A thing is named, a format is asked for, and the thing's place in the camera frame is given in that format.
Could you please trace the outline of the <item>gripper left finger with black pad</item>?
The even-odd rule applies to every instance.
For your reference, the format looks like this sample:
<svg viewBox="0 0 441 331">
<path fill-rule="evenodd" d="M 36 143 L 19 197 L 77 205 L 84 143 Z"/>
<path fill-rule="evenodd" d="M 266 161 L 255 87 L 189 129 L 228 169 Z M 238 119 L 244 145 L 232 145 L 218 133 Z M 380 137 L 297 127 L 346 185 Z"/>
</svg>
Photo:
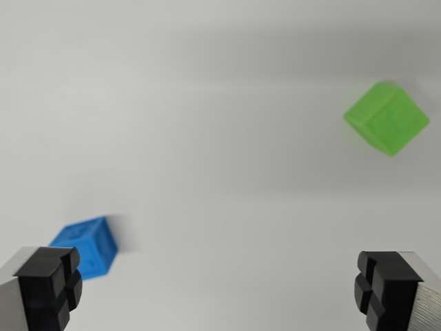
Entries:
<svg viewBox="0 0 441 331">
<path fill-rule="evenodd" d="M 80 302 L 76 248 L 22 247 L 1 266 L 1 329 L 64 330 Z"/>
</svg>

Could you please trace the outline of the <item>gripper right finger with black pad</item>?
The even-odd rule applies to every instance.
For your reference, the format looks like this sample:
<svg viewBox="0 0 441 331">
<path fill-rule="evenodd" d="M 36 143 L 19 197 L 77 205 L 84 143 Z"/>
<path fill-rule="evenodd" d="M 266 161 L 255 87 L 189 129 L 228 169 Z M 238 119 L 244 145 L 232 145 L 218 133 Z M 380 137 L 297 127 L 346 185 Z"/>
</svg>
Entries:
<svg viewBox="0 0 441 331">
<path fill-rule="evenodd" d="M 440 330 L 440 277 L 414 252 L 362 251 L 354 297 L 373 331 Z"/>
</svg>

